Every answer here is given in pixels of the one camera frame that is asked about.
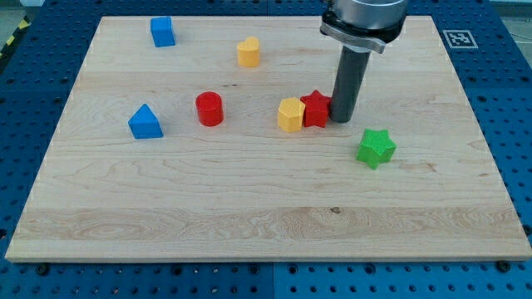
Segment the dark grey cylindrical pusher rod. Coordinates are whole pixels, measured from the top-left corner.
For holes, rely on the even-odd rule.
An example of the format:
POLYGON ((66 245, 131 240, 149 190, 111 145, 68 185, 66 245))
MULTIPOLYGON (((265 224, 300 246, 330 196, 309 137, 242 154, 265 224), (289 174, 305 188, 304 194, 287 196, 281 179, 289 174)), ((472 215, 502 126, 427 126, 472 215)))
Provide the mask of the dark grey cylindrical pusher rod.
POLYGON ((369 52, 342 48, 330 104, 332 121, 346 123, 351 120, 369 56, 369 52))

